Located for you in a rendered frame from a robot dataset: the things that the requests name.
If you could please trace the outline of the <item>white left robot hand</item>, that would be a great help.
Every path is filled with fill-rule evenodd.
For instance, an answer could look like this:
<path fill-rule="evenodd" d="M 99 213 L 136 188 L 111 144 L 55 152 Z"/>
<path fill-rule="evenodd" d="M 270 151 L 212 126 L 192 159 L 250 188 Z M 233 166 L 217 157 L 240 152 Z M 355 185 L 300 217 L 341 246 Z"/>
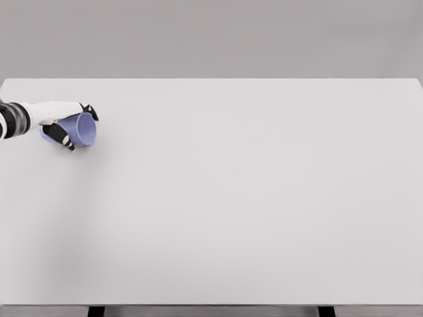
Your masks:
<path fill-rule="evenodd" d="M 39 120 L 39 124 L 34 129 L 42 130 L 42 134 L 51 142 L 61 145 L 70 151 L 74 151 L 76 146 L 69 140 L 66 131 L 56 122 L 62 118 L 86 112 L 90 113 L 96 123 L 98 123 L 98 115 L 90 104 L 49 101 L 33 104 L 32 108 Z"/>

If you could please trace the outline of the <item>lavender blue plastic cup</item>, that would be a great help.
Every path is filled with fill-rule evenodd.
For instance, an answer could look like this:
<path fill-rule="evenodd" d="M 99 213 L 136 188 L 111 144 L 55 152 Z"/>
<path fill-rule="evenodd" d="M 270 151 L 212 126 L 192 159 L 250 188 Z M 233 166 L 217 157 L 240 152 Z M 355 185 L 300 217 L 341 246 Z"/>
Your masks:
<path fill-rule="evenodd" d="M 91 146 L 96 139 L 96 121 L 90 113 L 80 113 L 56 122 L 69 136 L 76 147 Z"/>

